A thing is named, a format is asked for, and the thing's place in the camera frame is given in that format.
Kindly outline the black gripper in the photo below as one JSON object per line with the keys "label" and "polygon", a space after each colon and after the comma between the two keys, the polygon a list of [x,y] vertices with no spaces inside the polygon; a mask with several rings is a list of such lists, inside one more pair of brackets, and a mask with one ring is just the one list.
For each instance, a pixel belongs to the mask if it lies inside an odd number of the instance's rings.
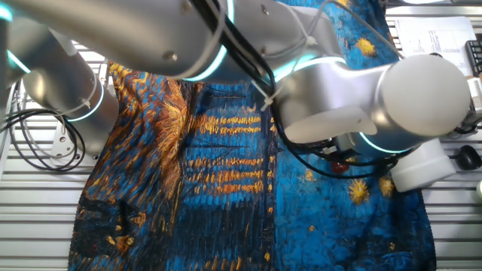
{"label": "black gripper", "polygon": [[330,157],[340,158],[342,160],[348,160],[358,155],[358,153],[356,153],[354,150],[350,148],[342,149],[342,147],[340,147],[337,143],[338,143],[337,138],[329,138],[329,139],[325,139],[323,141],[317,142],[313,147],[314,152],[325,154]]}

